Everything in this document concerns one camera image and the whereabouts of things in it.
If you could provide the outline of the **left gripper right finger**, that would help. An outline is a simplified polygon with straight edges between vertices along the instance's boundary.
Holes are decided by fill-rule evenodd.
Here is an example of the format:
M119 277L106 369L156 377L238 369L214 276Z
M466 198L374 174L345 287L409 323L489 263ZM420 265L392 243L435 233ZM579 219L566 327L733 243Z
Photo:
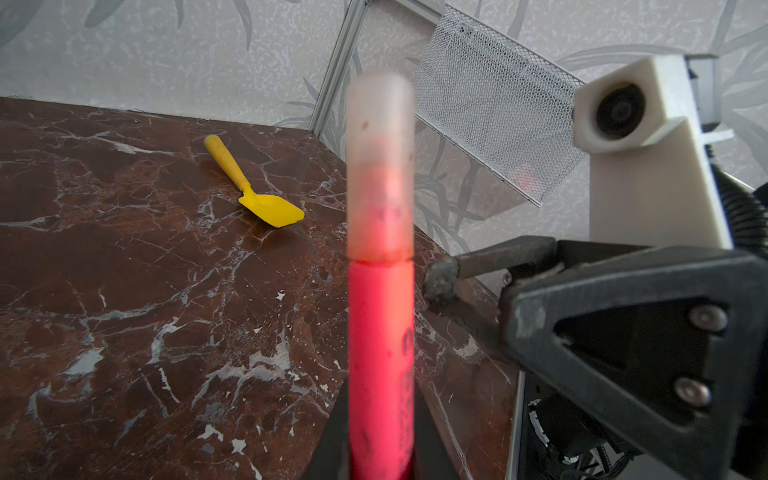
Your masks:
M458 480L450 455L440 436L425 396L414 387L414 454L412 478L420 480Z

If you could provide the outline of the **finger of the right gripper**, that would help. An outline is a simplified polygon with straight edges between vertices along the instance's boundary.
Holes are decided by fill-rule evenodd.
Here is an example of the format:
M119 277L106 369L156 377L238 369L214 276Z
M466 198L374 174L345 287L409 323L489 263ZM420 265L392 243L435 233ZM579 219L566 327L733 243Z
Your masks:
M506 277L506 287L517 286L534 278L558 274L565 269L641 249L636 245L557 240L536 235L520 236L430 264L426 269L422 293L430 310L456 322L470 335L498 336L498 321L484 315L459 296L457 285L460 282L502 272Z

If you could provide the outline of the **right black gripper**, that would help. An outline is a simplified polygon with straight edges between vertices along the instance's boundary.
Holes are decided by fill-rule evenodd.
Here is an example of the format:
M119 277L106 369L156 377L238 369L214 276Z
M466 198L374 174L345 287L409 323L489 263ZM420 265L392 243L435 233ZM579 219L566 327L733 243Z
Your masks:
M767 477L767 261L636 251L507 288L504 350L688 479Z

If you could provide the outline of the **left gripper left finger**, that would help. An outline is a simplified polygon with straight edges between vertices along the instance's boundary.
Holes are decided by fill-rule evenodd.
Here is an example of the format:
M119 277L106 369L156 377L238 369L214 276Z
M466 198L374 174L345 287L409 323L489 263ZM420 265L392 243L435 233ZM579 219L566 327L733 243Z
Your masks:
M327 419L322 435L302 474L305 480L349 480L349 389L345 381Z

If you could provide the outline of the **pink highlighter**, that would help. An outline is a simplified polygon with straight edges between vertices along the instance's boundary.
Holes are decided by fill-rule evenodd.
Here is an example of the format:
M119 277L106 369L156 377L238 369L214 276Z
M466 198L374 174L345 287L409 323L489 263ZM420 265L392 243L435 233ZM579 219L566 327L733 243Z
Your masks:
M353 479L407 479L414 450L414 265L353 262L348 282Z

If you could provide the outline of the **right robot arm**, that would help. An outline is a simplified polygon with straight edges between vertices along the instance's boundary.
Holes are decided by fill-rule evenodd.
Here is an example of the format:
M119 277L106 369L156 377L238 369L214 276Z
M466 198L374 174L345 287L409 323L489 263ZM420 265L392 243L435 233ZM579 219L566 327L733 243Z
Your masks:
M767 475L767 191L713 172L730 250L521 236L432 263L423 293L522 369L517 479Z

